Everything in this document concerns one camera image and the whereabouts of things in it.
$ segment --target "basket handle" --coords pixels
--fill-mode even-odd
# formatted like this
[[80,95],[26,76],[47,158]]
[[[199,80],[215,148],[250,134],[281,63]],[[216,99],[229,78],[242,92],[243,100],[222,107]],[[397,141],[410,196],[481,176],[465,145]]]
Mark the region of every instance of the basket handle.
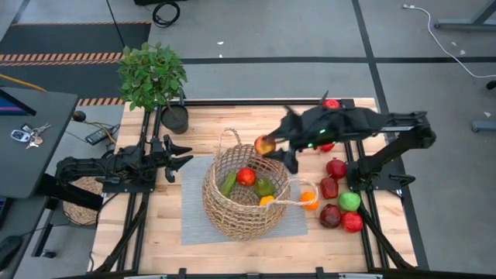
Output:
[[238,142],[237,145],[239,145],[239,146],[241,145],[241,139],[239,137],[238,131],[236,131],[236,129],[234,129],[234,128],[226,127],[226,128],[224,128],[224,130],[219,135],[219,144],[217,145],[217,152],[216,152],[217,156],[215,156],[215,157],[220,156],[220,150],[221,150],[221,144],[222,144],[222,136],[223,136],[223,134],[224,134],[225,131],[232,132],[234,134],[235,138],[236,138],[236,141]]
[[297,181],[299,183],[304,183],[304,184],[308,184],[310,186],[313,187],[314,191],[315,191],[315,198],[312,199],[311,201],[278,201],[278,200],[272,200],[272,201],[269,201],[266,206],[267,206],[267,209],[269,209],[270,205],[272,204],[275,204],[275,205],[311,205],[313,204],[314,202],[318,201],[319,200],[319,188],[317,187],[317,185],[315,185],[315,183],[313,183],[312,181],[309,181],[309,180],[306,180],[306,179],[290,179],[287,183],[286,183],[286,187],[284,187],[284,190],[282,191],[281,195],[283,193],[285,193],[288,189],[289,189],[289,185],[291,184],[292,181]]

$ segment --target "black floor mat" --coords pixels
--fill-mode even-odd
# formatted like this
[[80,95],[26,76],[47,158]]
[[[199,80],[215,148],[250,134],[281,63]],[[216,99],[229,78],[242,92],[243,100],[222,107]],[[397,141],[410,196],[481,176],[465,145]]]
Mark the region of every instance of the black floor mat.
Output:
[[[119,24],[124,43],[140,48],[148,40],[149,23]],[[115,53],[122,43],[113,24],[40,24],[10,26],[0,53]]]
[[[2,67],[0,73],[36,84],[48,91],[74,93],[79,98],[120,97],[119,64]],[[0,85],[18,84],[0,79]]]

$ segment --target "green leaves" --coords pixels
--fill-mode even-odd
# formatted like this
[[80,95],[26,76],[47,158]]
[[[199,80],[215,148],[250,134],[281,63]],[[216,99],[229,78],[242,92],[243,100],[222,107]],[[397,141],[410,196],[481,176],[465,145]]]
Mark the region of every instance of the green leaves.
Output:
[[122,99],[131,102],[130,109],[153,110],[166,105],[180,95],[183,83],[188,82],[181,58],[169,46],[155,48],[148,43],[141,50],[124,47],[118,73],[122,79]]

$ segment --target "black pot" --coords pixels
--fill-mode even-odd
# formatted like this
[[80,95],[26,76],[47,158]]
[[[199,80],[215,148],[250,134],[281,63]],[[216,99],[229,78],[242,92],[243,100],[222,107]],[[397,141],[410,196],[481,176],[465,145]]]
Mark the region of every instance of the black pot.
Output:
[[188,131],[188,120],[188,110],[183,105],[170,105],[170,108],[166,106],[160,115],[162,124],[175,134]]

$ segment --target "green pepper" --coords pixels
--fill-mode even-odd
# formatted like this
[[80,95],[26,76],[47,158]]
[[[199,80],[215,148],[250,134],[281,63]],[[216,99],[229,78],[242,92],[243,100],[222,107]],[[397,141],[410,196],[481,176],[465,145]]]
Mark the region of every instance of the green pepper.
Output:
[[275,187],[272,181],[264,177],[258,179],[255,184],[255,193],[257,193],[259,197],[267,197],[269,195],[274,195],[274,190]]
[[234,188],[234,185],[236,185],[236,172],[231,171],[229,174],[227,174],[226,179],[224,180],[224,183],[222,184],[222,187],[220,188],[220,192],[225,196],[229,197],[231,194],[231,191]]

